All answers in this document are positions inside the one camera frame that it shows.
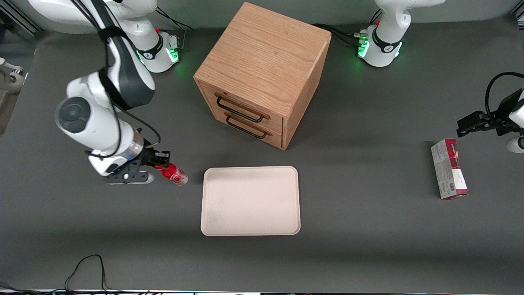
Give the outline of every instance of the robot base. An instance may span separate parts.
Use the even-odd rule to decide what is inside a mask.
[[[163,39],[163,48],[158,54],[153,59],[138,55],[144,66],[153,73],[165,72],[179,61],[178,38],[166,32],[160,32],[158,35]]]
[[[360,30],[360,33],[371,36],[373,30],[375,30],[376,27],[376,25],[369,26]],[[371,66],[381,68],[388,66],[398,56],[401,46],[402,42],[399,46],[397,46],[397,48],[393,48],[391,52],[384,53],[382,52],[381,48],[373,41],[373,38],[368,37],[358,48],[357,56],[364,59]]]

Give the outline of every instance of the white tray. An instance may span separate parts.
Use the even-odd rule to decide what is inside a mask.
[[[298,233],[297,170],[291,166],[208,169],[200,230],[206,236]]]

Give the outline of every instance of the gray table surface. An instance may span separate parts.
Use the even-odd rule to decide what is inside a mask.
[[[523,155],[507,152],[494,132],[460,139],[471,194],[442,201],[430,154],[434,142],[456,137],[458,119],[482,109],[494,75],[523,70],[514,17],[414,24],[399,58],[382,69],[333,40],[287,151],[213,119],[192,75],[220,32],[189,32],[180,64],[153,75],[155,97],[133,110],[190,175],[183,187],[163,178],[102,182],[53,114],[67,83],[102,65],[103,47],[93,35],[42,37],[0,141],[2,281],[58,288],[82,257],[98,253],[114,288],[524,292]],[[493,106],[521,85],[501,79]],[[301,231],[201,234],[204,171],[265,165],[298,169]],[[72,287],[99,288],[99,274],[88,261]]]

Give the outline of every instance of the coca-cola bottle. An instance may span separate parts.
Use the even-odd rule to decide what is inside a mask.
[[[176,185],[184,185],[188,182],[189,178],[185,172],[178,169],[174,164],[169,163],[167,168],[156,165],[155,168],[160,170],[165,178],[171,180]]]

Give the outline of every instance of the drawer handle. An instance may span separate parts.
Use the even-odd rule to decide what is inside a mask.
[[[229,107],[227,107],[227,106],[221,104],[221,103],[220,103],[221,100],[222,100],[222,97],[221,97],[221,96],[219,96],[219,97],[216,99],[216,104],[218,104],[219,107],[221,107],[222,109],[224,109],[224,110],[226,110],[226,111],[229,111],[229,112],[231,112],[231,113],[233,113],[233,114],[235,114],[235,115],[237,115],[237,116],[240,116],[240,117],[242,117],[242,118],[244,118],[244,119],[246,119],[246,120],[249,120],[249,121],[254,122],[254,123],[260,123],[260,122],[262,122],[262,119],[264,118],[264,115],[260,115],[260,118],[258,118],[258,119],[251,118],[251,117],[248,116],[248,115],[244,115],[244,114],[242,114],[242,113],[240,113],[240,112],[238,112],[238,111],[233,110],[232,108],[229,108]]]
[[[242,131],[242,132],[245,132],[245,133],[247,133],[247,134],[249,134],[249,135],[251,135],[251,136],[253,136],[253,137],[255,137],[255,138],[258,138],[258,139],[264,139],[264,138],[266,138],[267,132],[264,132],[263,135],[256,135],[256,134],[254,134],[254,133],[252,133],[252,132],[250,132],[250,131],[245,130],[244,128],[242,128],[242,127],[240,127],[240,126],[238,126],[238,125],[235,125],[235,124],[229,122],[229,119],[230,119],[230,118],[231,118],[231,116],[227,116],[227,118],[226,118],[226,122],[227,122],[227,124],[228,124],[229,126],[231,126],[231,127],[233,127],[233,128],[236,128],[236,129],[238,129],[238,130],[240,130],[240,131]]]

